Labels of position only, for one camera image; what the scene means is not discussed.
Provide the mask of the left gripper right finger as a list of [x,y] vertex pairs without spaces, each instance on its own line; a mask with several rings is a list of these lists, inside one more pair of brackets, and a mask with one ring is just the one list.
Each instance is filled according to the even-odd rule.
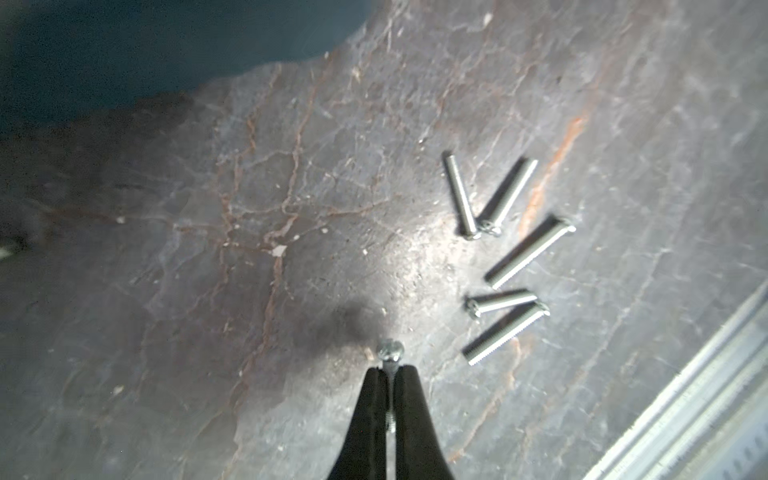
[[403,479],[453,479],[442,453],[418,370],[399,368],[394,380],[396,473]]

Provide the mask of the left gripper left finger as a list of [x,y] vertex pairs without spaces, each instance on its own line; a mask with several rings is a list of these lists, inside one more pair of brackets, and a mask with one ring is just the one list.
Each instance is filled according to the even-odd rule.
[[328,480],[386,478],[387,407],[387,375],[369,368]]

